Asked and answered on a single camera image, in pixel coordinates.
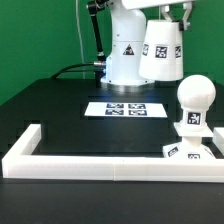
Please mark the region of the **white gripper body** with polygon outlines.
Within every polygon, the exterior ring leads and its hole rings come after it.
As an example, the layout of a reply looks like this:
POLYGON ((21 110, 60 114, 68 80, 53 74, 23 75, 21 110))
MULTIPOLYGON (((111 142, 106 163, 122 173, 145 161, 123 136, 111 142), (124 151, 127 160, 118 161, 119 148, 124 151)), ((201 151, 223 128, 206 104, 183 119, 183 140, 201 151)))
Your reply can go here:
POLYGON ((194 0, 121 0, 123 6, 128 9, 144 9, 157 6, 172 5, 176 3, 185 3, 194 0))

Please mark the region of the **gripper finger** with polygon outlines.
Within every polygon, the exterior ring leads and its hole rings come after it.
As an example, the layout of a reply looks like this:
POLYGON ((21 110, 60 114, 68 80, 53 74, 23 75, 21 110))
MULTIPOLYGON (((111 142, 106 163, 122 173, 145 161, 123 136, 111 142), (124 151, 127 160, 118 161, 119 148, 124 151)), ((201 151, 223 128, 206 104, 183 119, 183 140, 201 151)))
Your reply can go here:
POLYGON ((179 30, 186 31, 190 27, 190 22, 188 21, 191 12, 193 10, 193 2, 185 2, 183 4, 184 14, 182 19, 179 21, 179 30))
POLYGON ((160 6, 160 13, 163 15, 165 20, 173 21, 173 16, 171 15, 171 8, 169 5, 160 6))

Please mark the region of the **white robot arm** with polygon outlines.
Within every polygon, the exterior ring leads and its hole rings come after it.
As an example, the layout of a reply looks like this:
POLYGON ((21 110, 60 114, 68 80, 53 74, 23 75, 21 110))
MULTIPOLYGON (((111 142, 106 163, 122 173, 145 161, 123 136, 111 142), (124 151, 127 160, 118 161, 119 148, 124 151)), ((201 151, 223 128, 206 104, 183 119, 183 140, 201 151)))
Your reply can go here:
POLYGON ((136 91, 183 78, 182 33, 195 0, 109 0, 112 51, 101 84, 136 91))

